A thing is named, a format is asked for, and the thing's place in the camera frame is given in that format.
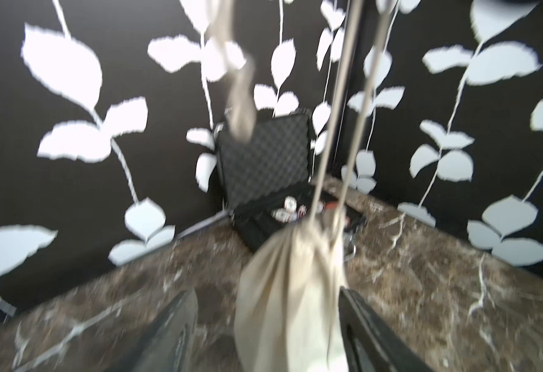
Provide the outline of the green white 100 chip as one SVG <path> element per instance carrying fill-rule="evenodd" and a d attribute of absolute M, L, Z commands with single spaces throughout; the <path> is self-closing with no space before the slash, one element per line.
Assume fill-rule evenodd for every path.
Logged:
<path fill-rule="evenodd" d="M 298 219 L 295 212 L 290 212 L 285 209 L 275 209 L 271 213 L 272 217 L 281 223 L 291 223 Z"/>

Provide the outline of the black poker chip case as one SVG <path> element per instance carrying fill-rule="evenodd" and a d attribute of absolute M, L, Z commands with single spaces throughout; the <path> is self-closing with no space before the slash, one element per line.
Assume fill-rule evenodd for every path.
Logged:
<path fill-rule="evenodd" d="M 215 128 L 225 208 L 249 251 L 256 252 L 274 233 L 307 216 L 291 223 L 274 219 L 272 211 L 284 209 L 287 196 L 298 201 L 298 209 L 306 206 L 307 214 L 310 211 L 315 192 L 314 134 L 308 111 L 257 123 L 247 143 L 235 141 L 224 122 Z"/>

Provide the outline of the cream cloth bag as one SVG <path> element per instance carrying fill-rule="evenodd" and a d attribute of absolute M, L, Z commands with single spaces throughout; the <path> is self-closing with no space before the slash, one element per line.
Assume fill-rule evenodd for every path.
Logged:
<path fill-rule="evenodd" d="M 254 96 L 247 92 L 253 75 L 250 57 L 244 69 L 231 72 L 226 128 L 239 143 L 254 133 Z M 309 214 L 271 235 L 240 275 L 234 341 L 243 371 L 348 371 L 338 302 L 347 286 L 343 231 L 349 181 L 336 208 L 318 215 L 324 178 L 316 178 Z"/>

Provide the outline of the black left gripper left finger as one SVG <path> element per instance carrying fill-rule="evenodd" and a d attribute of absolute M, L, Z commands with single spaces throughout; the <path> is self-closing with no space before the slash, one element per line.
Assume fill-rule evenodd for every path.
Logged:
<path fill-rule="evenodd" d="M 194 289 L 181 291 L 109 371 L 188 371 L 199 304 Z"/>

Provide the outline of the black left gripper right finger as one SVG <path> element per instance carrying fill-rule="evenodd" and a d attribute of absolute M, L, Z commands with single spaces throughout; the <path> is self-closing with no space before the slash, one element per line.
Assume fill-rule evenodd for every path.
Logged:
<path fill-rule="evenodd" d="M 339 316 L 350 371 L 432 372 L 358 292 L 341 288 Z"/>

